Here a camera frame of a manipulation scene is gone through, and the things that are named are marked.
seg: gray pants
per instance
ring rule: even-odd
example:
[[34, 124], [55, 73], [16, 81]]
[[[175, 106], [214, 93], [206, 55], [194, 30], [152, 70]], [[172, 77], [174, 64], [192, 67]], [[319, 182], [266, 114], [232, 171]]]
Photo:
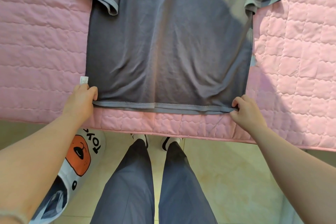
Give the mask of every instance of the gray pants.
[[[145, 143], [136, 140], [108, 180], [91, 224], [153, 224], [152, 165]], [[217, 224], [187, 156], [170, 144], [159, 202], [160, 224]]]

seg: pink quilted mattress pad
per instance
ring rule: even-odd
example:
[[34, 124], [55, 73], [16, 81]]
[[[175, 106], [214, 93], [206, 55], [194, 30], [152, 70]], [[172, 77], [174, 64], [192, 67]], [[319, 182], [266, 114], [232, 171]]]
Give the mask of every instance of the pink quilted mattress pad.
[[[85, 74], [91, 0], [0, 0], [0, 119], [49, 123]], [[336, 0], [283, 0], [254, 16], [247, 94], [304, 149], [336, 151]], [[95, 108], [86, 126], [254, 143], [226, 115]]]

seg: cartoon bear face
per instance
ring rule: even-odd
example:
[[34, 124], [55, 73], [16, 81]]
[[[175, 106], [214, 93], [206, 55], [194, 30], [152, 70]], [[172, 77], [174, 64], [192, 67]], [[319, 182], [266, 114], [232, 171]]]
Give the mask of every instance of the cartoon bear face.
[[65, 159], [78, 176], [86, 173], [91, 163], [91, 156], [84, 137], [75, 135]]

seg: white tag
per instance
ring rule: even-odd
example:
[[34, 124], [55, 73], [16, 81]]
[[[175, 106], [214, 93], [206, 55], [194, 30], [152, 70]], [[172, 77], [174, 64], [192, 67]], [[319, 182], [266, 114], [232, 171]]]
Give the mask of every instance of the white tag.
[[87, 76], [81, 76], [81, 81], [79, 82], [79, 84], [85, 84], [88, 83], [89, 78]]

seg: sneaker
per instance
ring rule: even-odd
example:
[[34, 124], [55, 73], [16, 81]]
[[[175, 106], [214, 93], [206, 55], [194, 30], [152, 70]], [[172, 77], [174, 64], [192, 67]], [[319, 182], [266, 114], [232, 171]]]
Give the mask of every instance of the sneaker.
[[134, 141], [136, 141], [138, 139], [142, 139], [145, 142], [146, 148], [148, 149], [149, 140], [147, 139], [146, 135], [143, 135], [143, 134], [131, 134], [131, 136], [133, 137]]
[[179, 137], [164, 137], [161, 140], [161, 148], [162, 150], [167, 151], [169, 145], [172, 142], [177, 142], [178, 144], [180, 144], [181, 141], [182, 141], [182, 138], [179, 138]]

